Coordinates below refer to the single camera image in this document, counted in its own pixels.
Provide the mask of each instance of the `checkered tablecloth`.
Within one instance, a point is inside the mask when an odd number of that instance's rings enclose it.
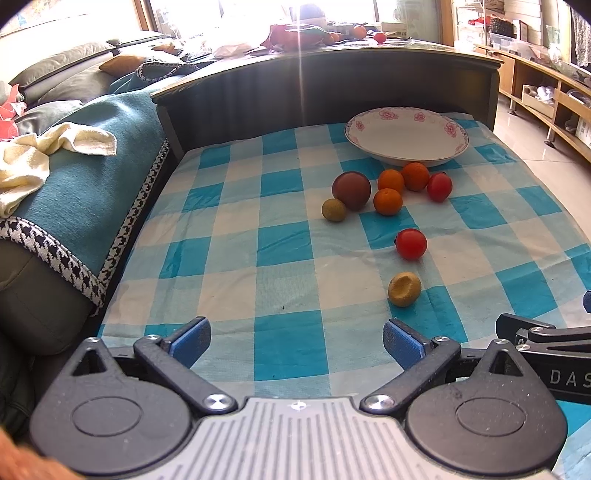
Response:
[[[438,204],[404,192],[402,211],[389,218],[371,201],[342,223],[322,218],[340,173],[362,172],[375,191],[385,168],[347,142],[343,124],[189,152],[135,244],[103,339],[130,345],[204,315],[212,345],[194,369],[228,393],[359,399],[401,371],[382,346],[393,316],[471,346],[489,343],[503,312],[591,324],[582,308],[591,288],[586,238],[485,126],[448,116],[470,136],[465,153],[433,169],[452,178],[451,198]],[[392,246],[409,227],[428,238],[419,262]],[[406,309],[387,300],[402,271],[423,282]],[[577,440],[591,438],[590,409],[564,409],[572,436],[558,470],[583,478],[571,472],[591,468],[591,446]]]

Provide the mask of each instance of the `wooden cabinet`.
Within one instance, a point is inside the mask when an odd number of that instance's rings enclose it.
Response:
[[[492,53],[492,56],[503,61],[503,65],[501,65],[501,68],[499,69],[499,91],[503,95],[509,96],[513,94],[515,60],[495,51]]]

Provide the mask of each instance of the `teal blanket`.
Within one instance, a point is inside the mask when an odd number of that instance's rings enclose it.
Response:
[[[36,253],[97,305],[168,152],[150,94],[178,78],[100,97],[62,119],[113,133],[117,155],[57,151],[46,184],[0,225],[0,238]]]

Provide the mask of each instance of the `blue gripper pad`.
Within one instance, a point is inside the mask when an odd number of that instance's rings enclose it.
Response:
[[[205,353],[211,340],[212,327],[209,320],[203,319],[172,342],[168,354],[185,367],[191,368]]]
[[[591,290],[587,290],[587,293],[583,295],[583,308],[587,313],[591,313]]]
[[[425,347],[397,325],[388,321],[384,324],[384,348],[398,364],[408,370],[425,357]]]

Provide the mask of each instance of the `yellow towel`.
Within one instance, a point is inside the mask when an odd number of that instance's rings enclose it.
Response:
[[[49,156],[60,148],[86,155],[115,155],[115,136],[97,127],[56,125],[43,135],[21,135],[0,142],[0,218],[8,218],[23,198],[49,176]]]

